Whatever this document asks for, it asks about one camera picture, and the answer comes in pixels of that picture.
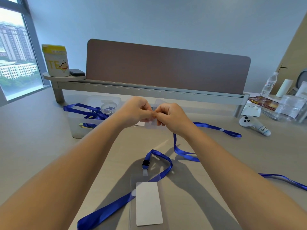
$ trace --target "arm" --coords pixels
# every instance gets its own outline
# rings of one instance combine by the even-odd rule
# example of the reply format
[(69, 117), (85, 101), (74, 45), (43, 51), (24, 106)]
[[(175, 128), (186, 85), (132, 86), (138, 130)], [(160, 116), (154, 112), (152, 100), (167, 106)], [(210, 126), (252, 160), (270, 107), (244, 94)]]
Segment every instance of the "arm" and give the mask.
[(193, 124), (177, 104), (156, 109), (158, 125), (182, 136), (243, 229), (306, 229), (307, 213)]
[(0, 229), (68, 229), (118, 134), (152, 114), (145, 99), (127, 101), (0, 207)]

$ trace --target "sky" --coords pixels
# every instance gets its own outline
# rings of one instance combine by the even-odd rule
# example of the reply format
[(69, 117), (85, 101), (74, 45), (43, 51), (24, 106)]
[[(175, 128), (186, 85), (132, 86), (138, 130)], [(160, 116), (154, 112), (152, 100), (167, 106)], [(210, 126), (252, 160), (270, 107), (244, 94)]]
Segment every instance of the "sky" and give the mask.
[(0, 8), (0, 22), (8, 22), (8, 23), (13, 23), (14, 25), (24, 26), (21, 13), (3, 8)]

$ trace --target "black plastic buckle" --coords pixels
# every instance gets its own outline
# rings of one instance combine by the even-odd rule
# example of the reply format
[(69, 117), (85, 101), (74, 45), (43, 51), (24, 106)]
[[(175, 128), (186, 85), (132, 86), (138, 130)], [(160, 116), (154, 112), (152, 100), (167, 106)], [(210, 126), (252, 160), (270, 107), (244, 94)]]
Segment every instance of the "black plastic buckle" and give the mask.
[(150, 163), (149, 160), (145, 160), (145, 159), (144, 159), (142, 165), (144, 165), (144, 166), (149, 166), (149, 163)]

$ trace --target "wooden door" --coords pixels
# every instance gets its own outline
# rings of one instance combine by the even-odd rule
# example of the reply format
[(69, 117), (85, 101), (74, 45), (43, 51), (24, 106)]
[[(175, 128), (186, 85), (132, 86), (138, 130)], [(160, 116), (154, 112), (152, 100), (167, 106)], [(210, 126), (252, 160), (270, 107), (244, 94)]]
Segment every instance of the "wooden door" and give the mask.
[(277, 83), (271, 94), (276, 94), (285, 79), (293, 80), (295, 86), (300, 72), (307, 68), (307, 13), (297, 29), (282, 61), (278, 65)]

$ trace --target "round shelf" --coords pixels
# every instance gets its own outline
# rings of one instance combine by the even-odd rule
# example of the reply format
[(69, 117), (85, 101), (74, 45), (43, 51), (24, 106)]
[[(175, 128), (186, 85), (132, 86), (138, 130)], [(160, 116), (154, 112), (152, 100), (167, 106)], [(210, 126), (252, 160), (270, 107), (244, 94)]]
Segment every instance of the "round shelf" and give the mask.
[(43, 77), (49, 81), (80, 81), (86, 79), (86, 76), (74, 77), (71, 75), (68, 77), (50, 77), (48, 72), (43, 73)]

